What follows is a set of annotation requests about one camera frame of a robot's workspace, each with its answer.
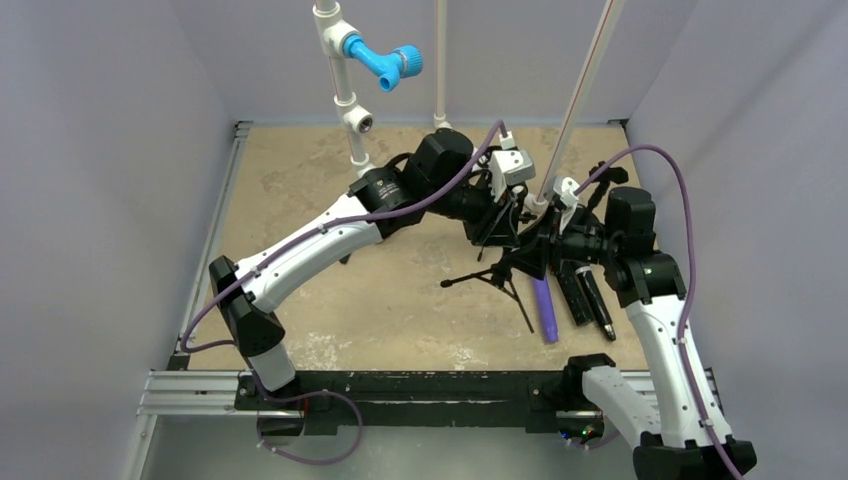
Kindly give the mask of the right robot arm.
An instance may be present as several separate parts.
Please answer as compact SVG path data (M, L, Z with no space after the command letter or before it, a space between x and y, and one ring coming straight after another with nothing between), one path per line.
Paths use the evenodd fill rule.
M739 479L757 456L751 442L735 438L712 393L687 324L694 291L675 259L656 248L655 213L651 195L635 187L610 190L602 223L577 225L551 206L499 264L535 278L568 263L602 266L638 336L656 402L604 354L569 360L564 399L600 408L629 445L640 479Z

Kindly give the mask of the small black tripod stand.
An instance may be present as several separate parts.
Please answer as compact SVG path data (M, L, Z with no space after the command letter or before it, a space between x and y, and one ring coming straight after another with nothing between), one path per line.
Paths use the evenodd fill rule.
M514 301L519 308L521 316L529 330L530 334L535 333L535 328L529 318L527 309L517 291L513 282L513 274L511 265L505 261L498 261L492 264L489 268L480 271L472 272L456 278L441 280L439 286L441 288L450 288L456 284L470 280L478 280L486 283L498 291L504 293L508 298Z

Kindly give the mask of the black tripod stand with shockmount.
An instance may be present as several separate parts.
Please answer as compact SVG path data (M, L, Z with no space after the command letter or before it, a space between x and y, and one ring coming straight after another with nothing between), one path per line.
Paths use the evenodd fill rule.
M507 191L497 207L497 211L482 223L482 228L475 237L480 247L477 262L482 261L484 250L488 247L514 248L518 245L518 224L523 208L520 197L512 191Z

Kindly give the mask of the black speckled condenser microphone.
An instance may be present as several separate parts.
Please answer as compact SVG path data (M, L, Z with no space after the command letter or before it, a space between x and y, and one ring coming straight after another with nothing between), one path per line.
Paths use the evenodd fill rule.
M585 326L594 322L592 311L581 291L570 262L563 262L555 278L565 299L567 308L576 326Z

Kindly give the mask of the purple microphone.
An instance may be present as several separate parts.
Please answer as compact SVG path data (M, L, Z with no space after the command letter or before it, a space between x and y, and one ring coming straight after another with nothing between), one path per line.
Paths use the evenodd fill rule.
M533 278L532 287L544 341L549 344L557 343L559 341L559 330L548 281Z

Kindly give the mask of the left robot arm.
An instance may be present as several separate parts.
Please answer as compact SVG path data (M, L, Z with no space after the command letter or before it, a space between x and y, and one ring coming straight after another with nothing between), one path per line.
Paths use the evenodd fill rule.
M297 399L296 369L275 311L300 286L353 252L418 224L432 212L464 224L474 245L510 245L516 219L506 207L535 175L511 134L477 149L462 133L441 128L413 152L366 171L327 210L260 253L209 266L219 309L234 344L257 374L272 408Z

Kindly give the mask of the black round-base microphone stand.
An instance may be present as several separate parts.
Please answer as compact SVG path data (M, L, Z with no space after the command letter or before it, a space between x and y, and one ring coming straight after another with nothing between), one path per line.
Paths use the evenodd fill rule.
M596 208L604 196L607 194L612 184L620 185L629 181L629 173L623 167L609 167L606 169L594 183L597 183L595 191L589 198L587 207L589 210Z

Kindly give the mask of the small dark grey microphone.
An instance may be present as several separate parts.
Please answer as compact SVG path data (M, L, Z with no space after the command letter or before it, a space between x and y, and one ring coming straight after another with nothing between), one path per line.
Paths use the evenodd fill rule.
M606 339L614 342L617 339L617 334L603 295L593 275L592 268L588 264L581 264L575 269L575 277L594 322L603 332Z

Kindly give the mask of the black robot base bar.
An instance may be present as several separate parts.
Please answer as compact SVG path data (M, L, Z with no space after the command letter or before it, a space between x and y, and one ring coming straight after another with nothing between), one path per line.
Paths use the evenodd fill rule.
M614 364L607 354L596 353L571 357L561 370L301 371L268 398L250 374L242 374L234 407L291 413L304 420L309 435L331 435L358 424L557 433L576 429L576 412L589 413L589 424L599 431L600 409L584 396L582 375Z

